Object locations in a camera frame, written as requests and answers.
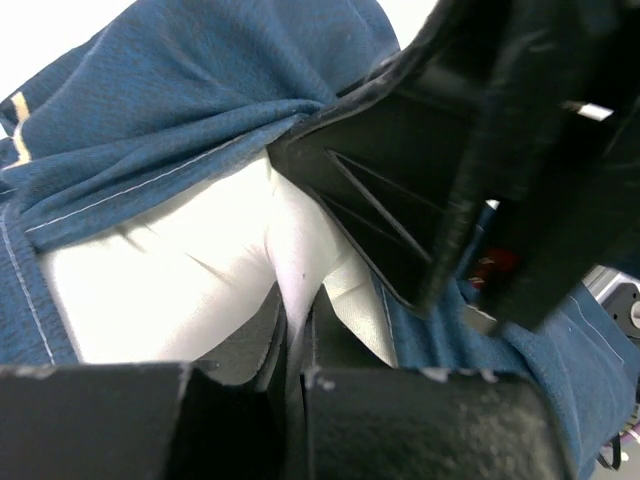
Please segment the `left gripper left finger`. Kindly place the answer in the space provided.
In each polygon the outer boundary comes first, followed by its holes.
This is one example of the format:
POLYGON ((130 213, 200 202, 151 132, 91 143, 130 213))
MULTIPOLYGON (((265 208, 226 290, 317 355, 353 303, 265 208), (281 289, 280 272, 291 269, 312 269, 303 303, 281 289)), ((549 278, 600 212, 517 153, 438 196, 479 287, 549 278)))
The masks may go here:
POLYGON ((296 479, 282 298, 195 362, 3 366, 5 479, 296 479))

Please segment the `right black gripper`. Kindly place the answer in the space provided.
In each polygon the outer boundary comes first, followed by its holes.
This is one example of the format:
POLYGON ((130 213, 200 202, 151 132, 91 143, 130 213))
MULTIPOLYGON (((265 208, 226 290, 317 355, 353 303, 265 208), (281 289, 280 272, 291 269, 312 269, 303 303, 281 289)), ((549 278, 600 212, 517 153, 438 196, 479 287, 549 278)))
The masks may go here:
POLYGON ((430 281, 498 201, 467 274, 488 329, 534 330, 596 265, 639 267, 639 5, 515 1, 437 235, 430 281))

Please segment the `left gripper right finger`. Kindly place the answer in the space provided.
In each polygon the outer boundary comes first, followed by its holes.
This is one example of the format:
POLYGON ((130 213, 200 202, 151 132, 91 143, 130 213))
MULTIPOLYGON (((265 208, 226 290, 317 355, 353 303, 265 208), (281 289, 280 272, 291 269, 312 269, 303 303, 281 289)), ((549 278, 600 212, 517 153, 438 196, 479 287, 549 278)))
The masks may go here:
POLYGON ((336 316, 325 291, 305 329, 310 479, 571 479, 539 389, 491 370, 394 369, 336 316))

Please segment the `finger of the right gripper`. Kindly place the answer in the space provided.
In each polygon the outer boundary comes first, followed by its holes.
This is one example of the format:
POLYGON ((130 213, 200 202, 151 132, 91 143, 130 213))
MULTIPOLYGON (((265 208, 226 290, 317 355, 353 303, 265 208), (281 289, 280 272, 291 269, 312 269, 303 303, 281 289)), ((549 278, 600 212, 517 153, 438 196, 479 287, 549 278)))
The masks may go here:
POLYGON ((336 122, 386 100, 443 110, 476 124, 488 115, 505 30, 503 1, 438 1, 413 40, 334 105, 336 122))
POLYGON ((436 269, 454 179, 478 106, 392 94, 337 121, 315 106, 269 148, 275 169, 316 200, 392 296, 426 318, 456 268, 436 269))

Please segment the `white pillow insert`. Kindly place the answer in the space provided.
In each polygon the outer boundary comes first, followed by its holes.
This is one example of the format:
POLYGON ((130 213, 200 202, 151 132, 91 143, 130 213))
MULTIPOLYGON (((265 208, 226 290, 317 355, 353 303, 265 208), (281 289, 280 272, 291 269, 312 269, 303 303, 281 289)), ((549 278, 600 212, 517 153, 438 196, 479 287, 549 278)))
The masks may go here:
POLYGON ((333 221, 266 154, 39 264, 85 363, 193 360, 278 286, 297 342, 320 289, 375 355, 396 364, 369 270, 333 221))

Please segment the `blue patterned pillowcase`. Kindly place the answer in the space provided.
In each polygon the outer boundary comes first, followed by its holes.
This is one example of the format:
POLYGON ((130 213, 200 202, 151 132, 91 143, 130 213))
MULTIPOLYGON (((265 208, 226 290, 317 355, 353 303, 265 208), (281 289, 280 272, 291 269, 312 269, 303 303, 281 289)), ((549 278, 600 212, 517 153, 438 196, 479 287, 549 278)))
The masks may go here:
MULTIPOLYGON (((268 156, 296 108, 330 104, 398 50, 375 1, 137 1, 25 82, 1 105, 2 362, 85 363, 41 255, 268 156)), ((639 353, 585 287, 542 330, 513 326, 491 338, 463 320, 465 281, 451 281, 421 320, 369 273, 394 366, 537 381, 578 476, 592 475, 634 408, 639 353)))

